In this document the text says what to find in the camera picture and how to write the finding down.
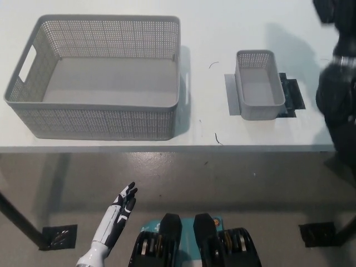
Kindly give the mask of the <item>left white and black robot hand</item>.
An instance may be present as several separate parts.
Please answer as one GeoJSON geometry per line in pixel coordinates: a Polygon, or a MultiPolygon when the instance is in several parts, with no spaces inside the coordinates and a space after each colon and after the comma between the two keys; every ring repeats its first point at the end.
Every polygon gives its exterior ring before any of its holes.
{"type": "Polygon", "coordinates": [[[104,244],[109,252],[112,250],[134,209],[137,191],[135,182],[132,182],[119,193],[107,208],[93,237],[93,242],[104,244]]]}

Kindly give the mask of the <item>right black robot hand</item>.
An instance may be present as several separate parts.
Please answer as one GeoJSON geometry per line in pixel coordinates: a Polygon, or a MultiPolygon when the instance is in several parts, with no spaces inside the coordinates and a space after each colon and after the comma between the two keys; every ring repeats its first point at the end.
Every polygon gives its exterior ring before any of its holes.
{"type": "Polygon", "coordinates": [[[355,58],[355,0],[313,0],[322,24],[333,24],[339,33],[333,55],[355,58]]]}

